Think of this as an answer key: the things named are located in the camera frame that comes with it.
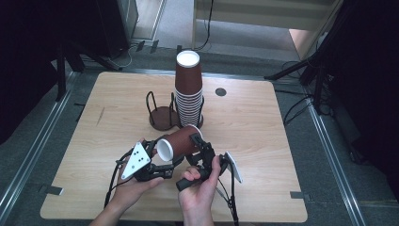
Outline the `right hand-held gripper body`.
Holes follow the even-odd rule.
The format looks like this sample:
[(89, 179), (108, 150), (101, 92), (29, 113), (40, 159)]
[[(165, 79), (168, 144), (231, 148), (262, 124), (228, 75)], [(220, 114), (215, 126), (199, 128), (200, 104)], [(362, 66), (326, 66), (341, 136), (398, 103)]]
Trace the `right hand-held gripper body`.
[[(202, 149), (199, 151), (199, 154), (201, 155), (201, 165), (199, 166), (199, 179), (195, 179), (193, 181), (189, 181), (185, 178), (181, 179), (176, 183), (177, 189), (179, 191), (183, 191), (184, 189), (194, 185), (195, 183), (203, 182), (209, 178), (212, 171), (212, 160), (215, 157), (215, 151), (210, 143), (205, 143)], [(233, 177), (233, 181), (237, 181), (239, 183), (243, 182), (240, 170), (229, 152), (221, 154), (219, 156), (219, 162), (221, 167), (221, 174), (223, 174), (225, 170), (228, 170)]]

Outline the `stack of brown paper cups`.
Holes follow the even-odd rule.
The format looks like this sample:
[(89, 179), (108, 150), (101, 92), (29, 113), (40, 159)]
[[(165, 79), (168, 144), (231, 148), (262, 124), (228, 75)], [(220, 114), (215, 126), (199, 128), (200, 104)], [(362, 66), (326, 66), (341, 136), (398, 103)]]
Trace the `stack of brown paper cups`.
[(194, 51), (176, 56), (175, 95), (188, 100), (203, 96), (200, 56)]

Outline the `person's left hand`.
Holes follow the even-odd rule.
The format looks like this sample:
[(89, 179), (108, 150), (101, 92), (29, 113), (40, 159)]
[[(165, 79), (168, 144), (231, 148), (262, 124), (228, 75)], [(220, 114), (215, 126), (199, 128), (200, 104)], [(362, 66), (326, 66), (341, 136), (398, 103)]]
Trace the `person's left hand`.
[(138, 182), (136, 179), (132, 179), (117, 186), (110, 204), (127, 209), (134, 205), (146, 191), (161, 185), (163, 182), (163, 178), (155, 178), (147, 182)]

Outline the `dark cabinet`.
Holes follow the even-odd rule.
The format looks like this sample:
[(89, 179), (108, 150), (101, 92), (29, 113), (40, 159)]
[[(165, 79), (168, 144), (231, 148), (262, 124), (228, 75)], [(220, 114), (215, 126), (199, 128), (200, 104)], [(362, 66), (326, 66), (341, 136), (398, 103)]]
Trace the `dark cabinet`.
[(136, 0), (96, 0), (104, 33), (104, 54), (117, 57), (130, 47), (136, 29)]

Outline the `person's right hand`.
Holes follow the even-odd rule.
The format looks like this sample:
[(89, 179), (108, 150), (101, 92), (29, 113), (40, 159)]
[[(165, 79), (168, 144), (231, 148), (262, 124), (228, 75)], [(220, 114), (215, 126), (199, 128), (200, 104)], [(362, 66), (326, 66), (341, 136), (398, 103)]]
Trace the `person's right hand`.
[(184, 189), (179, 193), (179, 203), (184, 212), (199, 210), (205, 212), (211, 209), (215, 189), (221, 172), (219, 157), (212, 160), (212, 171), (208, 179)]

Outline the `single brown paper cup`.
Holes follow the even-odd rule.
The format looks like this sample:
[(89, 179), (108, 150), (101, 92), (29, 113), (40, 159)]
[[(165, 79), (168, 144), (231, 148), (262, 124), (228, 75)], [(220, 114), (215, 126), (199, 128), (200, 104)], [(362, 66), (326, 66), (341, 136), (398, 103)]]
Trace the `single brown paper cup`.
[(162, 136), (156, 144), (156, 150), (163, 161), (171, 161), (176, 157), (196, 153), (198, 147), (191, 138), (192, 135), (202, 137), (198, 127), (187, 125), (172, 134)]

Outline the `black metal stand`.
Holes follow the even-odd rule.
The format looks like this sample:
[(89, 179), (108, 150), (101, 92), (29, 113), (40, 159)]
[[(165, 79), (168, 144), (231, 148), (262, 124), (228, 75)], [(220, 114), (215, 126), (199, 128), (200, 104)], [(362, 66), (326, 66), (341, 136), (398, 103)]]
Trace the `black metal stand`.
[(81, 54), (88, 56), (110, 71), (122, 70), (121, 66), (109, 63), (88, 48), (71, 40), (62, 40), (56, 48), (57, 102), (66, 95), (67, 91), (65, 61), (68, 61), (75, 72), (81, 72), (85, 69)]

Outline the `grey tape piece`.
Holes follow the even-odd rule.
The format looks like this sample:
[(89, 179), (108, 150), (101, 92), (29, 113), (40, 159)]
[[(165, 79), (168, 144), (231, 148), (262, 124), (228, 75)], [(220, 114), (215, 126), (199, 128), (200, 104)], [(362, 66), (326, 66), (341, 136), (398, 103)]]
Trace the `grey tape piece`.
[(311, 202), (312, 198), (309, 194), (303, 193), (301, 191), (291, 191), (290, 196), (292, 199), (301, 199), (304, 202)]
[(60, 196), (63, 193), (63, 188), (57, 187), (57, 186), (43, 185), (40, 187), (40, 192), (45, 193), (45, 194), (52, 194), (52, 195)]

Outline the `beige board panel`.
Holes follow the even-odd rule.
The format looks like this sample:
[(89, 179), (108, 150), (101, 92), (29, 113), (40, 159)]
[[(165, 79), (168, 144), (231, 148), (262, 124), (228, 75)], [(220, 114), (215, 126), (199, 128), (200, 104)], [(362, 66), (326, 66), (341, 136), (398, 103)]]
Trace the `beige board panel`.
[(328, 29), (317, 31), (290, 29), (290, 35), (300, 60), (310, 57), (321, 46)]

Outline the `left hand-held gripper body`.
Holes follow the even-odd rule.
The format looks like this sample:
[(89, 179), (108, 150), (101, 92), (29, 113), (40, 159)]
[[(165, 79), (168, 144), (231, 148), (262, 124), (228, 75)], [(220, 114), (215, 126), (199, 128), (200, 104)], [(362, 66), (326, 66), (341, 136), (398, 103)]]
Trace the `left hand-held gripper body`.
[(174, 171), (174, 166), (156, 166), (152, 163), (151, 154), (152, 150), (147, 151), (145, 146), (138, 142), (129, 152), (130, 158), (125, 165), (120, 179), (126, 181), (136, 178), (139, 182), (147, 182), (158, 177), (170, 179)]

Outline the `metal floor rail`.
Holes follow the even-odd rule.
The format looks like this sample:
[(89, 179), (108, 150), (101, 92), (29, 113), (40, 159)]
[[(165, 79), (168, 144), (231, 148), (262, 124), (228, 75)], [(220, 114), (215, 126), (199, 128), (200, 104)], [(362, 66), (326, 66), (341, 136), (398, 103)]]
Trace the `metal floor rail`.
[(319, 139), (322, 143), (324, 152), (327, 156), (327, 162), (331, 168), (332, 174), (335, 178), (337, 187), (340, 190), (340, 194), (343, 199), (343, 204), (347, 211), (347, 214), (352, 222), (353, 226), (367, 226), (365, 218), (360, 210), (358, 200), (354, 194), (351, 185), (348, 182), (346, 174), (343, 171), (343, 167), (335, 152), (334, 145), (331, 141), (327, 128), (323, 122), (323, 119), (317, 114), (313, 106), (309, 109), (311, 119), (314, 127), (317, 131)]
[(8, 185), (2, 199), (0, 200), (0, 224), (3, 224), (10, 214), (15, 202), (18, 200), (24, 185), (27, 182), (33, 168), (39, 160), (40, 154), (52, 134), (59, 117), (61, 116), (67, 102), (69, 101), (76, 79), (80, 76), (78, 72), (72, 72), (67, 76), (66, 93), (55, 102), (51, 108), (49, 116), (46, 118), (39, 133), (36, 135), (32, 145), (15, 176)]

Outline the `white furniture panel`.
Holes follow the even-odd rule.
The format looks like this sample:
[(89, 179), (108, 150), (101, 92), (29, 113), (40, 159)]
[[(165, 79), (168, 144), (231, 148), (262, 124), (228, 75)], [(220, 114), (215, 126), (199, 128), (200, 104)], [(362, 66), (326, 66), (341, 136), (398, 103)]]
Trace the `white furniture panel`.
[(343, 0), (194, 0), (196, 19), (317, 30)]

